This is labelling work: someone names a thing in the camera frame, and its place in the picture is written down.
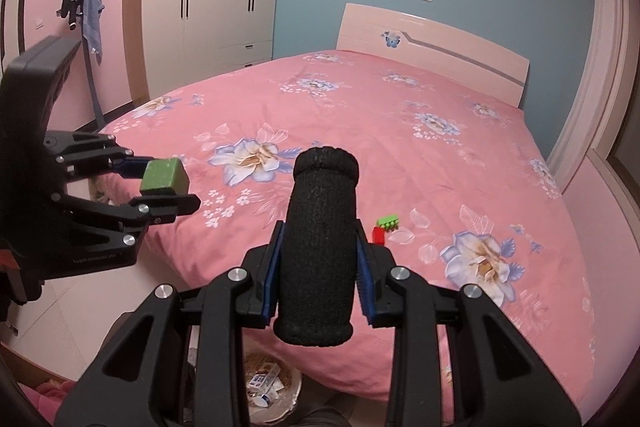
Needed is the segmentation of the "blue hanging garment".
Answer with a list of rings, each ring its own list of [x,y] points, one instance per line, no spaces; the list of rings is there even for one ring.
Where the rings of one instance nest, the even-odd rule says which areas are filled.
[[[82,5],[82,34],[98,64],[102,63],[103,58],[101,15],[104,8],[103,0],[84,0]]]

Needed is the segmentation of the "pink floral bed cover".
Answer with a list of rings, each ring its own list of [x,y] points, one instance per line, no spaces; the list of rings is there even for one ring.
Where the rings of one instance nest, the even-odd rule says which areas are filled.
[[[438,286],[480,285],[568,395],[585,395],[594,364],[585,262],[517,108],[428,70],[326,51],[168,92],[107,132],[186,167],[201,208],[146,241],[192,287],[268,241],[300,153],[348,150],[363,225],[399,219],[385,241],[396,261]]]

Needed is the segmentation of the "black fabric cylinder roll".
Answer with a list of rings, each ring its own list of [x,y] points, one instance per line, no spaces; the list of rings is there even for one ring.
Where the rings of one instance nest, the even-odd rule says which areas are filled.
[[[354,331],[358,162],[341,148],[313,147],[297,156],[293,176],[273,330],[288,345],[336,347]]]

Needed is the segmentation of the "green toy brick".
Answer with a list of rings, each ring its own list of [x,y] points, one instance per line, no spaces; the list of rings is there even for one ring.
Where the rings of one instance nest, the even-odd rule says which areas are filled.
[[[376,220],[375,226],[385,231],[395,231],[399,228],[399,217],[396,213],[387,215]]]

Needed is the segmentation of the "window frame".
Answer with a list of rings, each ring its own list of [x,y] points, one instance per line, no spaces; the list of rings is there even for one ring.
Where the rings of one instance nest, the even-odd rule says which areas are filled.
[[[613,87],[594,145],[588,152],[598,173],[639,235],[639,73]]]

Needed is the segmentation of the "red toy brick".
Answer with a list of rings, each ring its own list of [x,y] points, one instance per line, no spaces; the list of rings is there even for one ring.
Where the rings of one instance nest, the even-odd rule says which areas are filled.
[[[384,246],[386,242],[386,231],[381,227],[374,227],[371,232],[371,243],[378,246]]]

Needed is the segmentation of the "black hanging garment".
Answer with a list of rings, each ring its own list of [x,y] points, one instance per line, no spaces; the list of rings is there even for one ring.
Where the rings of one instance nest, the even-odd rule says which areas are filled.
[[[56,11],[56,16],[61,20],[66,20],[69,30],[75,30],[83,8],[84,0],[62,0],[61,7]]]

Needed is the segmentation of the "white trash bin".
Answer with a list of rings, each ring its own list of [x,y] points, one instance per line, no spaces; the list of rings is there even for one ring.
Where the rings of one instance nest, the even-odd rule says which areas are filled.
[[[302,373],[268,355],[253,339],[243,338],[243,367],[250,423],[274,426],[290,417],[298,406]]]

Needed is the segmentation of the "white curtain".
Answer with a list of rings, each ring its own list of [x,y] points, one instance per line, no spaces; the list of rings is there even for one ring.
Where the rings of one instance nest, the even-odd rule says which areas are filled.
[[[639,58],[639,0],[594,0],[588,54],[567,120],[548,158],[565,191],[585,156],[608,157],[627,112]]]

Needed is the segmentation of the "pale pink headboard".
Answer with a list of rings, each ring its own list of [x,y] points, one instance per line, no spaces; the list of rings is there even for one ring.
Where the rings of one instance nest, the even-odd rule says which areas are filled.
[[[518,107],[529,60],[465,30],[364,4],[345,5],[336,47],[426,69]]]

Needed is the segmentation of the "pink fuzzy garment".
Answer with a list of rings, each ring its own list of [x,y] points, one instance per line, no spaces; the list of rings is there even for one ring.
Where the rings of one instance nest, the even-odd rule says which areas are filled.
[[[52,425],[62,402],[75,385],[74,381],[61,381],[60,383],[46,381],[35,389],[23,384],[20,384],[20,388],[35,409]]]

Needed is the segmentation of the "white milk carton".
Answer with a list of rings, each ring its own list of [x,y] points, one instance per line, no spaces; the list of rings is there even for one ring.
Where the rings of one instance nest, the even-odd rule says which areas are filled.
[[[259,365],[246,383],[250,403],[261,409],[270,407],[283,388],[280,373],[281,367],[278,363],[264,362]]]

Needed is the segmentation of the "green cube block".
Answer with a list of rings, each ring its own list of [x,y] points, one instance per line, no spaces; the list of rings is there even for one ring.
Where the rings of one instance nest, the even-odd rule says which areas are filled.
[[[146,165],[140,193],[146,195],[186,195],[190,179],[180,158],[153,159]]]

